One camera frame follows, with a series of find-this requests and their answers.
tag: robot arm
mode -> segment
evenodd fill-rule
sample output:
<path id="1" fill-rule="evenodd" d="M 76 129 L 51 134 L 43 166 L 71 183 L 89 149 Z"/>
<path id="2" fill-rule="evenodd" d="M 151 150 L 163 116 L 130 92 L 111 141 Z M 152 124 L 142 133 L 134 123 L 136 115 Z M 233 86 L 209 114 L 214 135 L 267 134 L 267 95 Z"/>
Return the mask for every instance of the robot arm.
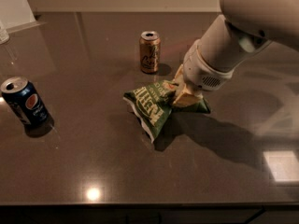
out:
<path id="1" fill-rule="evenodd" d="M 221 11 L 185 55 L 190 90 L 217 90 L 271 41 L 299 51 L 299 0 L 221 0 Z"/>

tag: blue soda can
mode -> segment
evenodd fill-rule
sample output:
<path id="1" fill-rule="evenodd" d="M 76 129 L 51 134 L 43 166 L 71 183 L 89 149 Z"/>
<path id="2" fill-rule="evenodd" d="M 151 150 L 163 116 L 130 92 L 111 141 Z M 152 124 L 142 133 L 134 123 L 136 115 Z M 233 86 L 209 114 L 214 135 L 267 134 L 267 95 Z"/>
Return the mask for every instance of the blue soda can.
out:
<path id="1" fill-rule="evenodd" d="M 1 85 L 2 97 L 26 127 L 41 125 L 49 116 L 34 85 L 25 77 L 12 77 Z"/>

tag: dark countertop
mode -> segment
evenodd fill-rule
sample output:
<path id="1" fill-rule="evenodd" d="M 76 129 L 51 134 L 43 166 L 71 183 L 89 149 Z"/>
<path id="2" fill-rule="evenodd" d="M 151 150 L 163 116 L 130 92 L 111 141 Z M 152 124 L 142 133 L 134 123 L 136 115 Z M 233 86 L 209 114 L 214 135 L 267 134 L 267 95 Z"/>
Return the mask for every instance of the dark countertop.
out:
<path id="1" fill-rule="evenodd" d="M 153 145 L 123 93 L 172 79 L 216 14 L 41 15 L 0 47 L 0 81 L 33 81 L 55 126 L 29 137 L 0 103 L 1 205 L 299 202 L 298 53 L 270 45 L 205 93 L 211 115 L 172 114 Z M 156 75 L 139 70 L 145 30 L 162 38 Z"/>

